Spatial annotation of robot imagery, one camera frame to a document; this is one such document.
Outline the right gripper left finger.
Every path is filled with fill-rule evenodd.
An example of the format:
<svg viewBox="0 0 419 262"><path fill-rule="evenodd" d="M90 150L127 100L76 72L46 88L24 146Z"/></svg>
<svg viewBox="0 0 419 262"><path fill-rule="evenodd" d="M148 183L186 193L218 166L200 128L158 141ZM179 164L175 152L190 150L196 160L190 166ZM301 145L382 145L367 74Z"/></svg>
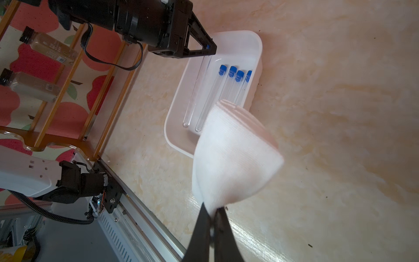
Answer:
<svg viewBox="0 0 419 262"><path fill-rule="evenodd" d="M201 209L194 227L192 238L184 254L182 262L208 262L210 253L212 220L205 204Z"/></svg>

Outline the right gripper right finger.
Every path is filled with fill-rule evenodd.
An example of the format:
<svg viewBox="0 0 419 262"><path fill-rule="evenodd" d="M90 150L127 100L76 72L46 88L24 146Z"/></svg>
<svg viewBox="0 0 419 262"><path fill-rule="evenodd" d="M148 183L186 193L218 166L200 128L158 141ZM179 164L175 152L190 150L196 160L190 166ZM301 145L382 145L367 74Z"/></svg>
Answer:
<svg viewBox="0 0 419 262"><path fill-rule="evenodd" d="M244 262L224 207L215 214L214 231L215 262Z"/></svg>

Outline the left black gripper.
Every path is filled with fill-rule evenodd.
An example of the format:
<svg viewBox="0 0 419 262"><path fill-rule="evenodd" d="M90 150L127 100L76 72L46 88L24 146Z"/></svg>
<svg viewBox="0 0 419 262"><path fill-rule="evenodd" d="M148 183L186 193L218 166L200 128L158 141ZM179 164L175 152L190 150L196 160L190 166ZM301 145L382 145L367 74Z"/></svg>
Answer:
<svg viewBox="0 0 419 262"><path fill-rule="evenodd" d="M166 57L212 56L217 45L207 34L191 1L49 1L59 23L89 23L115 31L126 41L142 42ZM188 47L192 37L200 49Z"/></svg>

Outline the test tube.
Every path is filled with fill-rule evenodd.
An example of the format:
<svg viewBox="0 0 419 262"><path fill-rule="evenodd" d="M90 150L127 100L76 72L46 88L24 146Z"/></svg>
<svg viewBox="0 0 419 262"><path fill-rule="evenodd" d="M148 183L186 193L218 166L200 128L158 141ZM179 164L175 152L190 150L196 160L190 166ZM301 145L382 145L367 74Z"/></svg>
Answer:
<svg viewBox="0 0 419 262"><path fill-rule="evenodd" d="M242 102L242 100L244 98L244 93L245 93L245 91L246 91L246 89L248 87L248 84L249 84L249 81L250 81L251 76L252 76L252 71L248 71L247 74L246 74L246 77L245 77L245 79L244 79L244 81L243 81L243 83L242 83L242 85L241 85L241 87L239 89L239 92L238 92L238 94L237 94L237 96L235 98L234 103L236 105L240 105L241 104L241 102Z"/></svg>
<svg viewBox="0 0 419 262"><path fill-rule="evenodd" d="M203 110L199 116L197 124L195 126L196 132L201 132L208 116L209 110L211 109L212 103L215 100L215 96L218 92L219 86L223 80L223 77L227 71L227 67L225 65L221 65L217 75L215 76L214 80L212 81L212 86L209 90L208 96L206 97L205 104L203 106Z"/></svg>
<svg viewBox="0 0 419 262"><path fill-rule="evenodd" d="M232 103L236 103L236 99L238 98L241 85L243 82L244 72L238 71L234 77L233 83L230 87L229 94L228 94L228 101Z"/></svg>
<svg viewBox="0 0 419 262"><path fill-rule="evenodd" d="M224 86L222 88L219 100L227 100L228 99L228 95L231 89L231 85L234 82L235 79L235 75L237 73L237 67L236 66L231 66L227 75L227 79L224 83Z"/></svg>
<svg viewBox="0 0 419 262"><path fill-rule="evenodd" d="M200 91L200 86L205 78L206 71L211 62L211 59L212 59L211 56L205 56L201 62L201 65L197 74L197 78L195 80L194 87L192 90L192 94L188 102L187 110L185 112L184 119L182 122L183 128L189 128L191 125L192 117L193 117L196 104L197 104L197 97Z"/></svg>

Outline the white rectangular tray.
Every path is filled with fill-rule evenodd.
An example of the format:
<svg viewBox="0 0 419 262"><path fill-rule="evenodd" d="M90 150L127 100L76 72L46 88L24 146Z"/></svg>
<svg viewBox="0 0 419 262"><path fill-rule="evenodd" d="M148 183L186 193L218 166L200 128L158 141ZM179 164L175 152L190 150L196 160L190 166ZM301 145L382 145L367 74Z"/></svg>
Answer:
<svg viewBox="0 0 419 262"><path fill-rule="evenodd" d="M219 32L212 38L216 54L189 59L165 121L168 144L188 157L216 101L250 109L263 70L263 44L255 32Z"/></svg>

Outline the white wipe cloth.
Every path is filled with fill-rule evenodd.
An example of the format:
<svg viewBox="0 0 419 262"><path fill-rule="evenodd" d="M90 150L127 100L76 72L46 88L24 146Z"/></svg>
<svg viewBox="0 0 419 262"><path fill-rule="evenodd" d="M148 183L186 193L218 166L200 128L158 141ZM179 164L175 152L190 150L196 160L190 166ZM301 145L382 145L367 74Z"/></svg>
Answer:
<svg viewBox="0 0 419 262"><path fill-rule="evenodd" d="M282 168L273 135L249 111L227 101L210 110L193 157L192 191L210 217L250 198Z"/></svg>

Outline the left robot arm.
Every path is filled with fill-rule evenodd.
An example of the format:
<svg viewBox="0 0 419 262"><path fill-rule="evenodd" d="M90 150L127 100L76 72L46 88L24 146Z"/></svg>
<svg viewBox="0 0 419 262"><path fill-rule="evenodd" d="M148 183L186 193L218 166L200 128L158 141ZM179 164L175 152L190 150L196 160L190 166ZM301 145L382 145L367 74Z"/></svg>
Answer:
<svg viewBox="0 0 419 262"><path fill-rule="evenodd" d="M193 12L191 1L49 1L59 23L86 24L81 48L87 49L93 26L119 33L125 41L148 45L152 53L171 58L214 55L217 46ZM122 188L100 169L81 171L80 162L49 161L1 147L1 188L45 218L67 224L91 224L86 219L53 214L37 201L72 204L84 197L101 197L99 206L112 213L120 202Z"/></svg>

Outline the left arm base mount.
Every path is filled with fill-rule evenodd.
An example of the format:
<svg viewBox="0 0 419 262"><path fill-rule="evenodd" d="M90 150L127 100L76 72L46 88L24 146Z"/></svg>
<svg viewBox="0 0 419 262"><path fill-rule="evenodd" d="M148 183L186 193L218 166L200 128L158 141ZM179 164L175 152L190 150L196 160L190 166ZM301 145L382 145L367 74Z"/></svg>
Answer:
<svg viewBox="0 0 419 262"><path fill-rule="evenodd" d="M92 193L89 205L95 218L106 211L112 214L120 203L124 189L104 163L96 161L88 175L88 189Z"/></svg>

